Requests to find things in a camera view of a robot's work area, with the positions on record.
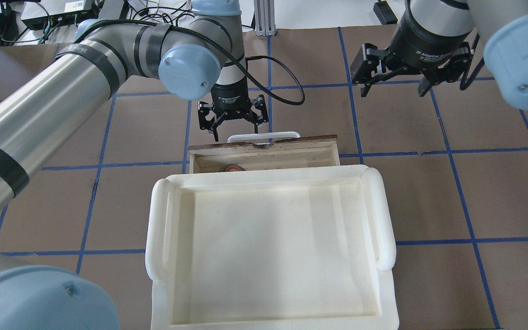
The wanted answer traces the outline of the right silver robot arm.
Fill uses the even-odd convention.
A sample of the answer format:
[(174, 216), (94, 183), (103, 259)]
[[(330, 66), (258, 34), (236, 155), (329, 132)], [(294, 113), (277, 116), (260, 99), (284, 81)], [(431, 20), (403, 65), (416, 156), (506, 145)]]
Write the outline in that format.
[(352, 83), (371, 87), (402, 75), (422, 75), (424, 96), (460, 82), (465, 90), (486, 67), (508, 105), (528, 110), (528, 0), (407, 0), (389, 46), (361, 46)]

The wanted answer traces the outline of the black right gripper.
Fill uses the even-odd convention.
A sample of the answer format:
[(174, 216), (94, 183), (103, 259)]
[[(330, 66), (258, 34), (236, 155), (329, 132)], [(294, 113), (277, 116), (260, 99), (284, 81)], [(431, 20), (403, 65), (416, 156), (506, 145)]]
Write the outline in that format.
[[(405, 12), (388, 46), (385, 67), (398, 75), (423, 75), (418, 95), (424, 97), (434, 86), (456, 82), (467, 73), (473, 52), (466, 37), (432, 33)], [(360, 96), (367, 97), (374, 77), (361, 78), (359, 85)]]

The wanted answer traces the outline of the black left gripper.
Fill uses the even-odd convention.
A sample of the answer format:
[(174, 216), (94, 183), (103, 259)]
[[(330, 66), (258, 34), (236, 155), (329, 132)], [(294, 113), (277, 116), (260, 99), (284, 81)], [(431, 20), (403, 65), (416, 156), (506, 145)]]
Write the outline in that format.
[(211, 103), (199, 102), (198, 121), (199, 128), (210, 131), (215, 142), (219, 142), (218, 127), (225, 121), (248, 121), (255, 134), (263, 123), (270, 121), (264, 96), (250, 98), (247, 87), (216, 84), (211, 89), (211, 97)]

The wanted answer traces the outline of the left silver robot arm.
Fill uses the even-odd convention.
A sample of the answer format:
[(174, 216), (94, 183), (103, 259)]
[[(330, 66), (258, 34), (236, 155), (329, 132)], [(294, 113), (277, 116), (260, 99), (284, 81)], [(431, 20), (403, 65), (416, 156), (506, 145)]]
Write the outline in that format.
[[(0, 211), (130, 77), (181, 99), (245, 84), (238, 0), (193, 0), (187, 28), (129, 19), (83, 22), (76, 39), (0, 102)], [(118, 330), (100, 286), (75, 272), (0, 254), (0, 330)]]

